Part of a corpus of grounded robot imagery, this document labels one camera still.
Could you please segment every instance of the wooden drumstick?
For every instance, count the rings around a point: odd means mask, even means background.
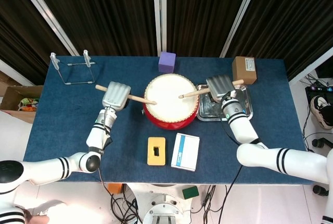
[[[233,85],[241,85],[244,83],[244,80],[241,79],[241,80],[237,80],[237,81],[233,81]],[[180,95],[178,98],[185,98],[185,97],[190,97],[190,96],[194,96],[194,95],[201,95],[201,94],[206,94],[206,93],[209,93],[210,90],[209,88],[206,88],[206,89],[202,89],[202,90],[197,90],[197,91],[193,91],[193,92],[190,92],[190,93],[187,93],[185,95]]]
[[[98,84],[95,86],[95,89],[102,90],[104,92],[106,92],[108,90],[107,87],[103,87],[103,86],[98,85]],[[147,103],[147,104],[153,104],[153,105],[157,104],[155,101],[150,101],[150,100],[147,100],[145,98],[138,97],[138,96],[135,96],[135,95],[128,95],[127,98],[131,99],[131,100],[134,100],[134,101],[137,101],[137,102],[141,102],[141,103]]]

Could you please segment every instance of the silver tray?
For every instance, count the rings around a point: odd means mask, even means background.
[[[205,89],[208,86],[206,84],[200,84],[197,86],[197,90]],[[250,120],[253,116],[253,109],[251,103],[251,97],[249,93],[249,89],[245,85],[236,85],[236,97],[235,99],[239,100],[243,109],[245,109],[245,113]],[[219,103],[216,103],[210,93],[199,95],[199,112],[197,114],[198,119],[201,121],[226,121],[224,114],[221,113],[221,107]]]

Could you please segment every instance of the drum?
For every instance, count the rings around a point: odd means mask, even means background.
[[[163,129],[175,130],[189,125],[197,115],[199,96],[183,99],[179,96],[195,90],[193,83],[179,74],[156,77],[148,84],[145,98],[157,104],[144,104],[146,116]]]

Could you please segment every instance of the blue tablecloth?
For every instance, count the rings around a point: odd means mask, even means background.
[[[63,63],[82,62],[83,57],[58,57]],[[131,94],[142,96],[147,84],[158,71],[157,57],[92,56],[97,64],[92,71],[97,84],[107,86],[117,81],[132,87]],[[228,74],[232,77],[231,58],[177,57],[175,73],[194,84],[205,83],[207,77]],[[270,148],[286,147],[304,150],[302,134],[282,60],[257,59],[258,80],[249,86],[254,116],[254,129]],[[60,64],[66,80],[87,81],[91,75],[86,66],[72,69]],[[95,84],[64,85],[50,65],[44,91],[31,130],[25,161],[39,161],[76,152],[86,152],[86,138],[102,109],[104,93]],[[142,104],[131,101],[117,113],[112,127],[113,143],[102,157],[101,170],[107,182],[146,183],[231,183],[240,164],[237,146],[230,141],[220,122],[195,119],[178,131],[162,130],[142,115]],[[195,172],[171,168],[176,133],[200,137]],[[150,136],[166,138],[166,166],[147,165],[147,142]],[[98,173],[73,173],[67,181],[98,181]],[[282,175],[265,168],[243,168],[237,183],[305,184],[306,180]]]

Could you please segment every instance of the small white package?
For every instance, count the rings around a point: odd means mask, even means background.
[[[200,138],[177,133],[171,167],[196,171]]]

